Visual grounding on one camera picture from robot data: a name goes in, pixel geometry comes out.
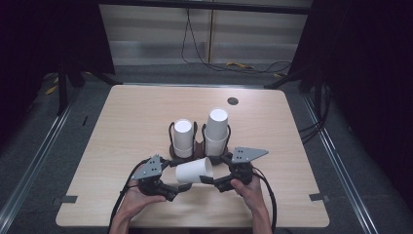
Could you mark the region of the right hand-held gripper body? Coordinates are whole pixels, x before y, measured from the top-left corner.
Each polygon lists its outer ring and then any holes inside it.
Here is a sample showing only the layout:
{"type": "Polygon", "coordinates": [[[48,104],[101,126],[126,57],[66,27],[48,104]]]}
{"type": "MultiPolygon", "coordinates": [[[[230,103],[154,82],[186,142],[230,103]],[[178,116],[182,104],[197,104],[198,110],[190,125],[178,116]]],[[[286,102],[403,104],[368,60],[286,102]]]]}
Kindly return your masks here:
{"type": "Polygon", "coordinates": [[[269,151],[265,149],[236,147],[233,153],[227,154],[232,159],[224,162],[228,166],[230,174],[216,179],[214,186],[219,192],[233,190],[234,187],[231,185],[231,180],[234,178],[240,180],[245,185],[250,184],[253,177],[251,162],[268,153],[269,151]]]}

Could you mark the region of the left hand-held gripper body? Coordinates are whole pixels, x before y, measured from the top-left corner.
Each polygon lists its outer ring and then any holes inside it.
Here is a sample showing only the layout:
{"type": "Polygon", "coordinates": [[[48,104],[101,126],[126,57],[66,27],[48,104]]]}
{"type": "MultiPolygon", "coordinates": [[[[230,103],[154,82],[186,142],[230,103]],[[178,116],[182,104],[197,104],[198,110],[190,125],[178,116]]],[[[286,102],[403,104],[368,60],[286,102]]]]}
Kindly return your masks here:
{"type": "Polygon", "coordinates": [[[160,155],[155,155],[143,161],[142,167],[132,174],[131,179],[138,182],[138,188],[142,194],[160,195],[165,197],[167,201],[173,201],[177,195],[177,188],[162,182],[161,176],[165,169],[161,166],[162,159],[164,158],[160,155]]]}

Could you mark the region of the white paper cup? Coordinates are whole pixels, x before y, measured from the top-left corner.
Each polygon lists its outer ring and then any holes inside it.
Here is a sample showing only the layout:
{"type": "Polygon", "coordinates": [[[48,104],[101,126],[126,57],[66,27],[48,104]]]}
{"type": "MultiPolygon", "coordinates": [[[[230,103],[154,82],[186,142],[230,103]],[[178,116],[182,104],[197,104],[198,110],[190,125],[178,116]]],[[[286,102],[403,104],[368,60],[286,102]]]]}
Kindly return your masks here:
{"type": "Polygon", "coordinates": [[[208,158],[202,158],[176,167],[175,177],[179,183],[200,183],[201,176],[213,177],[213,168],[208,158]]]}
{"type": "Polygon", "coordinates": [[[224,153],[228,135],[213,137],[205,134],[204,152],[206,156],[220,156],[224,153]]]}
{"type": "Polygon", "coordinates": [[[193,155],[193,147],[187,149],[178,148],[176,145],[173,145],[173,153],[176,157],[186,159],[193,155]]]}
{"type": "Polygon", "coordinates": [[[206,136],[219,141],[227,136],[228,113],[221,108],[214,108],[209,112],[206,122],[206,136]]]}
{"type": "Polygon", "coordinates": [[[173,126],[174,146],[179,150],[193,147],[193,125],[187,119],[180,119],[173,126]]]}

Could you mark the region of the dark brown double cup holder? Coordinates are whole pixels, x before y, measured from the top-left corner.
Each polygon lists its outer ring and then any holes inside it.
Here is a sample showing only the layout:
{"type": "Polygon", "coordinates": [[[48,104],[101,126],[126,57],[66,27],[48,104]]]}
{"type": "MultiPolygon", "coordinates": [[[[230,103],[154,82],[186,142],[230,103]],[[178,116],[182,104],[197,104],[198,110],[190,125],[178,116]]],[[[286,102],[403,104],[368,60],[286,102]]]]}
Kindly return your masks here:
{"type": "MultiPolygon", "coordinates": [[[[207,125],[207,124],[203,124],[203,125],[202,125],[201,130],[200,130],[200,133],[201,133],[201,136],[202,136],[202,140],[201,140],[201,141],[197,141],[197,140],[196,140],[196,136],[197,136],[197,133],[198,133],[199,131],[198,131],[198,124],[197,124],[196,122],[191,122],[192,125],[193,125],[193,155],[192,155],[191,157],[189,157],[189,158],[186,158],[186,159],[178,158],[178,157],[176,157],[176,156],[174,155],[174,153],[173,153],[173,147],[172,147],[172,146],[174,145],[174,136],[173,136],[174,130],[173,130],[173,126],[174,126],[174,123],[175,123],[175,122],[176,122],[176,121],[171,122],[171,123],[169,124],[169,155],[170,155],[170,157],[171,157],[172,159],[174,159],[174,160],[182,160],[182,161],[184,161],[184,162],[194,161],[194,160],[202,159],[202,158],[208,158],[209,156],[206,156],[206,155],[205,155],[205,152],[204,152],[204,147],[205,147],[205,134],[206,134],[206,133],[205,133],[205,129],[206,129],[206,125],[207,125]]],[[[231,137],[231,128],[230,128],[229,125],[227,125],[227,135],[228,135],[228,138],[227,138],[227,144],[226,144],[226,147],[225,147],[225,151],[224,151],[224,153],[223,153],[222,155],[220,155],[220,156],[224,156],[224,155],[226,155],[226,154],[228,153],[228,142],[229,142],[230,137],[231,137]]]]}

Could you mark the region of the person's left hand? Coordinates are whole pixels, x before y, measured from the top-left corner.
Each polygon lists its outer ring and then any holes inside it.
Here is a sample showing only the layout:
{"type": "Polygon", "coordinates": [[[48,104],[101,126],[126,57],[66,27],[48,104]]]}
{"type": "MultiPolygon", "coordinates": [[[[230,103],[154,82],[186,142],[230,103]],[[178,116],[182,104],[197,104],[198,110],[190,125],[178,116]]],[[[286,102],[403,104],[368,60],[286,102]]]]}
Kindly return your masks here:
{"type": "Polygon", "coordinates": [[[132,185],[126,192],[116,217],[131,220],[147,206],[165,202],[166,198],[160,195],[148,196],[140,192],[137,185],[132,185]]]}

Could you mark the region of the person's right hand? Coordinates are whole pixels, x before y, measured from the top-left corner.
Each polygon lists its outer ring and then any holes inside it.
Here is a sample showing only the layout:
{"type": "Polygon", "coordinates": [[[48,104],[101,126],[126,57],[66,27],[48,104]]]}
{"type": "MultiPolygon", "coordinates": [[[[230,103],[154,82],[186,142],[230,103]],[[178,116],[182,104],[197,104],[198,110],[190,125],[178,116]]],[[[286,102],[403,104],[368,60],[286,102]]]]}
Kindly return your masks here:
{"type": "Polygon", "coordinates": [[[261,184],[259,178],[254,176],[250,184],[245,185],[238,179],[232,179],[231,185],[236,192],[243,197],[245,204],[253,214],[266,211],[266,205],[262,195],[261,184]]]}

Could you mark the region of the grey tape strip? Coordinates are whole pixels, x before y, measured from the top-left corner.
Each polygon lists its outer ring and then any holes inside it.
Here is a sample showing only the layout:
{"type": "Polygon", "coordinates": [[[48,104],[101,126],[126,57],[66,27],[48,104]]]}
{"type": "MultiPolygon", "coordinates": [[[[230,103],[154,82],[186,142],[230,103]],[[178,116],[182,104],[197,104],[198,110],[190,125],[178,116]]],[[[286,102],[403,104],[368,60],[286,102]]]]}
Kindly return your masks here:
{"type": "Polygon", "coordinates": [[[310,197],[310,200],[311,200],[312,202],[315,202],[315,201],[323,201],[324,203],[326,203],[326,202],[329,201],[328,196],[325,195],[325,194],[321,194],[321,193],[310,194],[309,197],[310,197]]]}
{"type": "Polygon", "coordinates": [[[77,198],[78,198],[78,196],[67,196],[67,195],[65,195],[65,196],[54,198],[52,204],[54,206],[57,206],[57,205],[60,205],[60,204],[63,204],[63,203],[74,204],[74,203],[76,203],[77,198]]]}

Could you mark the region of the black metal stand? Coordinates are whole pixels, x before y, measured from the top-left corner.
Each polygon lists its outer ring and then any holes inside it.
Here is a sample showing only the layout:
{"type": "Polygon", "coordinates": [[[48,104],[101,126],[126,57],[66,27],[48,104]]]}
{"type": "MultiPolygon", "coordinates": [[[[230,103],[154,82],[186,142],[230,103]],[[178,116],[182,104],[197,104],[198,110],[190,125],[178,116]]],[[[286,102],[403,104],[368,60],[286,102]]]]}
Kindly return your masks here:
{"type": "Polygon", "coordinates": [[[68,107],[67,99],[67,81],[70,81],[74,88],[82,88],[85,85],[85,79],[82,75],[83,72],[90,72],[94,77],[103,81],[104,83],[115,86],[122,85],[122,82],[114,80],[103,72],[99,71],[95,66],[87,64],[78,58],[68,57],[63,58],[58,64],[58,97],[59,107],[58,115],[61,115],[63,111],[68,107]]]}

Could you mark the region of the dark curtain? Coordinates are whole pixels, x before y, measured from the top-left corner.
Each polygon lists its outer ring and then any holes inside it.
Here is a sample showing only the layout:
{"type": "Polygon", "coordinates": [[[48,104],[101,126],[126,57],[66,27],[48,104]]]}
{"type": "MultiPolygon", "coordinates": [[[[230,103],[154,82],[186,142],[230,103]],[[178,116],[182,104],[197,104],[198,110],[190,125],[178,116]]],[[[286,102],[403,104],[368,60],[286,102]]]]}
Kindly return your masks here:
{"type": "Polygon", "coordinates": [[[99,4],[90,0],[0,0],[0,147],[16,130],[46,74],[115,72],[99,4]]]}
{"type": "Polygon", "coordinates": [[[313,0],[291,69],[328,84],[413,211],[413,0],[313,0]]]}

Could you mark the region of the black overhead bar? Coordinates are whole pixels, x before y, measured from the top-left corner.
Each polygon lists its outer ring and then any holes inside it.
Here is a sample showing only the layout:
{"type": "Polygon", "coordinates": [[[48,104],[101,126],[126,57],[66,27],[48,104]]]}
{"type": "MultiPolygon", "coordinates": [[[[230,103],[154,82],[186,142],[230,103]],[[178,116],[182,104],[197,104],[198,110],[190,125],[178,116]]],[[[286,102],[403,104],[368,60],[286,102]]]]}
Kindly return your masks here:
{"type": "Polygon", "coordinates": [[[308,7],[286,7],[272,5],[254,5],[227,2],[205,2],[187,0],[96,0],[98,4],[119,5],[119,6],[139,6],[139,7],[159,7],[176,9],[197,9],[216,10],[249,13],[271,13],[288,15],[309,15],[313,12],[308,7]]]}

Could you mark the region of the metal floor rail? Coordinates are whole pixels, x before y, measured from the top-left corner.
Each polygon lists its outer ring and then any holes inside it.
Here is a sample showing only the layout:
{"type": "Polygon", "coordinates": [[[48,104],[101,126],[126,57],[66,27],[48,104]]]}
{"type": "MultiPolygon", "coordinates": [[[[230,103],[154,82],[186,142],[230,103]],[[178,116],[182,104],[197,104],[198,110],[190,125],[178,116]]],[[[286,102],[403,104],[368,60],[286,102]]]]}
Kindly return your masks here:
{"type": "Polygon", "coordinates": [[[303,95],[303,100],[312,118],[312,121],[318,126],[318,135],[325,148],[325,151],[333,165],[333,168],[340,180],[340,183],[346,193],[346,196],[352,206],[352,209],[357,216],[358,222],[363,229],[364,234],[379,234],[378,229],[373,221],[373,218],[365,206],[361,196],[353,180],[351,179],[347,168],[345,167],[342,158],[329,135],[326,127],[319,124],[319,117],[316,114],[316,107],[309,95],[303,95]]]}
{"type": "Polygon", "coordinates": [[[19,180],[16,188],[8,198],[4,207],[0,210],[0,234],[6,234],[13,223],[21,205],[23,204],[30,187],[43,167],[51,148],[61,132],[71,110],[81,93],[81,89],[76,89],[72,95],[72,100],[67,103],[62,112],[57,115],[42,144],[36,151],[28,168],[19,180]]]}

